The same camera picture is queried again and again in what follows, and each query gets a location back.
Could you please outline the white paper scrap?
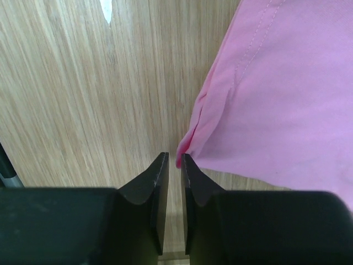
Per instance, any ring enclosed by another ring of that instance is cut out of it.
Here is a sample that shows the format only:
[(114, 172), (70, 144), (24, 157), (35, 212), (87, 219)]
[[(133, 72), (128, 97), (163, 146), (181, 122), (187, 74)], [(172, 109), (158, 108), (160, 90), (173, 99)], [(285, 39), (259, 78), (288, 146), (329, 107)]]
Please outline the white paper scrap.
[(113, 15), (113, 1), (112, 0), (100, 0), (100, 6), (103, 12), (104, 19), (108, 24), (111, 23)]

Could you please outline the pink t shirt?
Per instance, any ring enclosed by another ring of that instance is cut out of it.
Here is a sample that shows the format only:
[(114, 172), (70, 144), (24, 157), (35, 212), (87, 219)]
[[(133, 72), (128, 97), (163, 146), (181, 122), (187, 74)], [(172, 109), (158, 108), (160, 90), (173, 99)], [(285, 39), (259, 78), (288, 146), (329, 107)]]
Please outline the pink t shirt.
[(176, 165), (352, 200), (352, 2), (241, 1)]

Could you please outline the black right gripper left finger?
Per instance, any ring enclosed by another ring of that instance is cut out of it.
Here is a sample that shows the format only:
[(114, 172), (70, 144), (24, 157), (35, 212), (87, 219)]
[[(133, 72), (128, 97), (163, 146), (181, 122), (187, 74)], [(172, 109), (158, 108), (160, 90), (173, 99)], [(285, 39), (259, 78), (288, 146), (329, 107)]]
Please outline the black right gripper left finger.
[(169, 155), (121, 188), (1, 189), (2, 264), (157, 264)]

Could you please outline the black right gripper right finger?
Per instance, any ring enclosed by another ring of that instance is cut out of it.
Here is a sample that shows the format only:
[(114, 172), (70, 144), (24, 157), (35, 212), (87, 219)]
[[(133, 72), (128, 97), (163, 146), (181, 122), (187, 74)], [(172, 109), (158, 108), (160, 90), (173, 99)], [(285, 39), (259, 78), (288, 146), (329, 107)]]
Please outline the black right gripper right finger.
[(191, 264), (351, 264), (352, 215), (328, 192), (225, 190), (181, 158)]

